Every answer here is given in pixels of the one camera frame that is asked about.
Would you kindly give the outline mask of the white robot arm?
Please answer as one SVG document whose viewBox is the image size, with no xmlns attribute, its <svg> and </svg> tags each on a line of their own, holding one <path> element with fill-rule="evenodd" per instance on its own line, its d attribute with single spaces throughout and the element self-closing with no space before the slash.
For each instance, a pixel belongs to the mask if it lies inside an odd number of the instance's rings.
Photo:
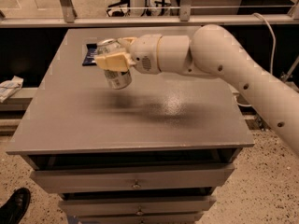
<svg viewBox="0 0 299 224">
<path fill-rule="evenodd" d="M 208 24 L 193 35 L 142 35 L 98 43 L 98 67 L 109 72 L 174 73 L 218 77 L 233 86 L 268 126 L 299 154 L 299 93 L 262 69 L 223 27 Z"/>
</svg>

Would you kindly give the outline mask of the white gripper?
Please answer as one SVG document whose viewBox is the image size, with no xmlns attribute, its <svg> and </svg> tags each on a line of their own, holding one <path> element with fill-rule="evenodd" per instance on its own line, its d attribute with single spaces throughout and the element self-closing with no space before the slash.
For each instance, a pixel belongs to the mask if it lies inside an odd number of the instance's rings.
<svg viewBox="0 0 299 224">
<path fill-rule="evenodd" d="M 158 44 L 161 34 L 142 35 L 135 37 L 120 37 L 117 41 L 127 52 L 96 55 L 94 60 L 103 70 L 126 72 L 133 66 L 141 74 L 157 75 L 161 73 L 158 64 Z"/>
</svg>

